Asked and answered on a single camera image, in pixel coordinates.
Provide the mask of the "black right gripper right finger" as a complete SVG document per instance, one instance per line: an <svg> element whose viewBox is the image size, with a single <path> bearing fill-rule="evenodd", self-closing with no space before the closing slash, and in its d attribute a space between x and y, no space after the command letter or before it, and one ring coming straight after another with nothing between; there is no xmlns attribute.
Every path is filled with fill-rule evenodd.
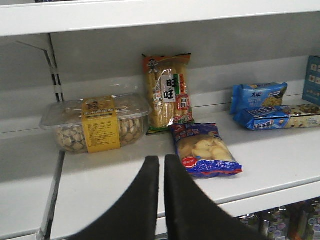
<svg viewBox="0 0 320 240"><path fill-rule="evenodd" d="M170 240L265 239L218 207L174 154L164 160L164 205Z"/></svg>

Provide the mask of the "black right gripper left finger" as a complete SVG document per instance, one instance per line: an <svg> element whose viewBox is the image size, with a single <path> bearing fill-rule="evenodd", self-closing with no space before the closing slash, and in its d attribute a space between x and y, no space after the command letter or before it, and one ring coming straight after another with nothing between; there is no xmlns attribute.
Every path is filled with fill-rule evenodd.
<svg viewBox="0 0 320 240"><path fill-rule="evenodd" d="M159 203L160 162L147 156L137 176L116 203L70 240L153 240Z"/></svg>

